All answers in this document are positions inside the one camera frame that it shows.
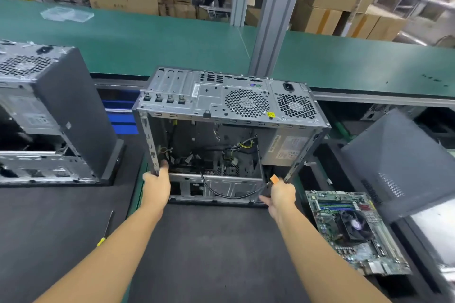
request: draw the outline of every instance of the motherboard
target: motherboard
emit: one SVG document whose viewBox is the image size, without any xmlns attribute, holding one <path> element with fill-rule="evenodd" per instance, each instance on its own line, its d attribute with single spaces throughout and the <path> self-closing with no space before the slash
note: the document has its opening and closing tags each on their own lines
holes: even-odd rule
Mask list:
<svg viewBox="0 0 455 303">
<path fill-rule="evenodd" d="M 362 275 L 412 274 L 365 193 L 306 191 L 319 233 Z"/>
</svg>

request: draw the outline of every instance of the computer case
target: computer case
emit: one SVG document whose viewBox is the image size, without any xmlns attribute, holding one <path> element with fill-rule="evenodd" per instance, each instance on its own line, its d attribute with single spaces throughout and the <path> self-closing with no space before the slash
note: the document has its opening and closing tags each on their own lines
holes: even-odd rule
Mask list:
<svg viewBox="0 0 455 303">
<path fill-rule="evenodd" d="M 291 181 L 330 125 L 302 83 L 159 67 L 133 107 L 152 172 L 171 200 L 255 204 L 272 174 Z"/>
<path fill-rule="evenodd" d="M 0 185 L 107 183 L 122 153 L 77 48 L 0 42 Z"/>
</svg>

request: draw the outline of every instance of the power supply fan grille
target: power supply fan grille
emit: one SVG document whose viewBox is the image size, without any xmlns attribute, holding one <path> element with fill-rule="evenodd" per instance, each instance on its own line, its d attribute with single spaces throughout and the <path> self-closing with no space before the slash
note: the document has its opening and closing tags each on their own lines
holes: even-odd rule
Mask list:
<svg viewBox="0 0 455 303">
<path fill-rule="evenodd" d="M 267 100 L 254 91 L 233 90 L 224 99 L 226 106 L 234 113 L 244 117 L 258 117 L 268 110 Z"/>
<path fill-rule="evenodd" d="M 52 64 L 52 59 L 18 55 L 0 64 L 0 76 L 26 78 L 35 75 Z"/>
<path fill-rule="evenodd" d="M 316 110 L 309 97 L 279 94 L 277 97 L 280 110 L 289 117 L 314 119 Z"/>
</svg>

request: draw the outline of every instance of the black anti-static mat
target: black anti-static mat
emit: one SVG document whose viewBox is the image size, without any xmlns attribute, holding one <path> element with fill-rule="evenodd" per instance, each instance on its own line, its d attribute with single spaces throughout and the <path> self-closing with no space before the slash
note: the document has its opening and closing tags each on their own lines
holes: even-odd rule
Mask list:
<svg viewBox="0 0 455 303">
<path fill-rule="evenodd" d="M 125 219 L 143 151 L 137 136 L 110 187 L 0 189 L 0 302 L 28 303 L 82 260 Z"/>
<path fill-rule="evenodd" d="M 267 209 L 168 205 L 129 303 L 309 302 Z"/>
</svg>

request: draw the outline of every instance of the green workbench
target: green workbench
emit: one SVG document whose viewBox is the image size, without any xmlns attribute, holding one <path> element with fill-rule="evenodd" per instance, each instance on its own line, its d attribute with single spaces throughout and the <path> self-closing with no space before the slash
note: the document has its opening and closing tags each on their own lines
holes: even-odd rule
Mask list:
<svg viewBox="0 0 455 303">
<path fill-rule="evenodd" d="M 256 28 L 94 12 L 85 23 L 45 20 L 54 4 L 0 0 L 0 37 L 79 47 L 90 72 L 149 76 L 158 65 L 247 74 Z M 452 49 L 288 31 L 273 73 L 311 87 L 455 97 Z"/>
</svg>

